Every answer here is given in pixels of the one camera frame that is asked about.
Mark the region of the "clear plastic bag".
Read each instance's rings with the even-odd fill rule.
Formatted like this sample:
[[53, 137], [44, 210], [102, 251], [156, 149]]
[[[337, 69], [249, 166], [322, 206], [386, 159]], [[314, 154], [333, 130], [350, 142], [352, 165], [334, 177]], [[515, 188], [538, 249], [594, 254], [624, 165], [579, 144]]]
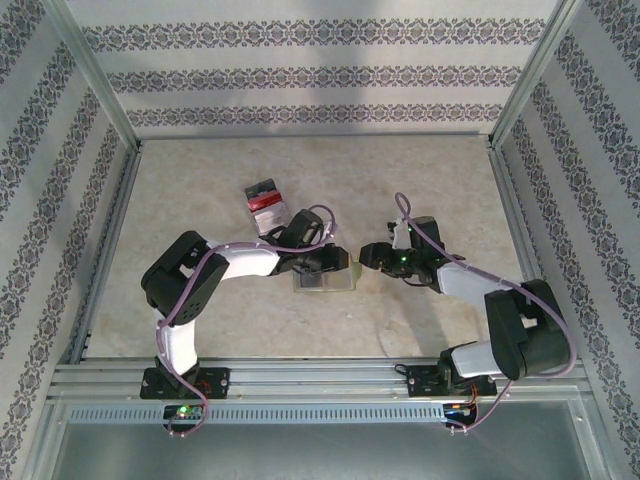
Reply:
[[360, 279], [353, 279], [350, 271], [350, 263], [345, 269], [331, 272], [323, 272], [325, 274], [324, 286], [325, 289], [323, 291], [309, 291], [309, 290], [301, 290], [299, 288], [299, 278], [298, 275], [300, 273], [293, 273], [293, 288], [295, 292], [342, 292], [342, 291], [353, 291], [356, 289], [357, 281]]

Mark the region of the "red card stack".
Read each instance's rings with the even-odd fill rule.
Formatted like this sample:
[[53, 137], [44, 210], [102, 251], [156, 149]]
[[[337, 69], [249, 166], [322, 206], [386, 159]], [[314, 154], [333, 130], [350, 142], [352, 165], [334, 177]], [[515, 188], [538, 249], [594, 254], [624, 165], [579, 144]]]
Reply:
[[279, 191], [272, 190], [256, 195], [248, 199], [249, 210], [254, 213], [264, 210], [272, 205], [276, 205], [282, 201], [282, 195]]

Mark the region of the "black VIP card stack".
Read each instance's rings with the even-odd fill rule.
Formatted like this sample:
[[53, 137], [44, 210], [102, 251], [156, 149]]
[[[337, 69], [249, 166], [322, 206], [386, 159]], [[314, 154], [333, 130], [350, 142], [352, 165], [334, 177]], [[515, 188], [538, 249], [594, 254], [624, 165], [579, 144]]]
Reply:
[[245, 188], [244, 193], [247, 200], [250, 201], [251, 199], [256, 198], [260, 195], [270, 194], [271, 192], [276, 190], [277, 187], [274, 180], [269, 178]]

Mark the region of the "grey metal sheet panel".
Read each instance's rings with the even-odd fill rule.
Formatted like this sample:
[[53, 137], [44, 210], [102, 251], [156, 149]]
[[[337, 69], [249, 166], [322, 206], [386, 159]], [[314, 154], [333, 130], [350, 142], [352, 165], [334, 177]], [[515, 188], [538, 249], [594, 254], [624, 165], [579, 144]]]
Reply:
[[426, 424], [72, 425], [53, 480], [590, 480], [575, 440], [535, 429], [452, 436]]

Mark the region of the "aluminium mounting rail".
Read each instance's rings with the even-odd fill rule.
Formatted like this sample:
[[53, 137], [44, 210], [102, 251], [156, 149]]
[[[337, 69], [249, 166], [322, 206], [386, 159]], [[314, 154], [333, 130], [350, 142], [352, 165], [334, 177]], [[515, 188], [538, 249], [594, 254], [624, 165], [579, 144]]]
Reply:
[[[228, 368], [229, 403], [398, 403], [408, 384], [397, 364], [419, 358], [203, 359], [203, 367]], [[54, 370], [46, 399], [69, 403], [135, 402], [150, 358], [90, 358]]]

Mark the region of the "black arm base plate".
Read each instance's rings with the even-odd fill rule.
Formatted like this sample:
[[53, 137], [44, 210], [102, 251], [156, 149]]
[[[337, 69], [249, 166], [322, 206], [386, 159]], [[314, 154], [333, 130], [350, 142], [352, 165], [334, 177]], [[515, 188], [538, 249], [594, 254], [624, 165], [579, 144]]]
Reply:
[[[225, 399], [230, 383], [227, 368], [194, 367], [184, 380], [207, 399]], [[197, 399], [198, 396], [182, 385], [164, 368], [147, 368], [144, 371], [139, 396], [143, 400]]]
[[465, 378], [447, 366], [414, 365], [406, 370], [410, 397], [495, 396], [497, 387], [487, 375]]

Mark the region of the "aluminium table back rail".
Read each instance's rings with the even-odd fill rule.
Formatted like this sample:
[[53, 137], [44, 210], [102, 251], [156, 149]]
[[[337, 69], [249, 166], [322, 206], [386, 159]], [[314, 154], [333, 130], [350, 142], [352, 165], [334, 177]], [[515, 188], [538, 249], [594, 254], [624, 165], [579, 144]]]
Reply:
[[230, 134], [230, 135], [165, 135], [139, 137], [140, 144], [149, 141], [191, 141], [191, 140], [230, 140], [230, 139], [284, 139], [284, 138], [376, 138], [376, 137], [445, 137], [445, 138], [481, 138], [491, 142], [492, 135], [473, 131], [435, 131], [435, 132], [318, 132], [318, 133], [276, 133], [276, 134]]

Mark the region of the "aluminium table side rail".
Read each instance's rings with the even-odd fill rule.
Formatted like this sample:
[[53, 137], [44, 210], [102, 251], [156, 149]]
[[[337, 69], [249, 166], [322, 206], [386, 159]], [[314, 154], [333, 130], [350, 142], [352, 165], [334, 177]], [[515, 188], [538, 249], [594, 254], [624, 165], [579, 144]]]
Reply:
[[524, 353], [532, 356], [538, 363], [560, 359], [564, 365], [571, 360], [570, 342], [565, 334], [566, 322], [551, 286], [545, 282], [541, 273], [534, 244], [504, 159], [494, 149], [489, 149], [488, 154], [522, 272], [521, 283], [525, 286], [531, 283], [530, 291], [552, 310], [550, 315], [536, 302], [525, 298], [526, 311], [534, 315], [533, 319], [537, 323], [525, 328], [527, 341], [523, 344]]
[[111, 202], [106, 212], [89, 281], [76, 311], [69, 342], [60, 359], [60, 364], [69, 365], [80, 363], [90, 343], [93, 324], [108, 281], [143, 150], [144, 143], [140, 142], [135, 148], [127, 152], [124, 159], [117, 183], [113, 190]]

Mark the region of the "aluminium frame post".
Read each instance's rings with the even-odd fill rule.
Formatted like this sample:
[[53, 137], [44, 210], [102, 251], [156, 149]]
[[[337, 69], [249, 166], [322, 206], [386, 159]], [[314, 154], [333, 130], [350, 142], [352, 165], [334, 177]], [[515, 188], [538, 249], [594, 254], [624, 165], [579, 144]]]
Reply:
[[514, 90], [508, 97], [494, 128], [488, 135], [487, 146], [489, 149], [496, 149], [504, 142], [518, 115], [527, 103], [531, 92], [551, 61], [559, 42], [584, 3], [585, 0], [558, 0], [556, 2]]
[[100, 66], [66, 0], [40, 1], [120, 137], [128, 147], [138, 151], [141, 140], [135, 133], [107, 75]]

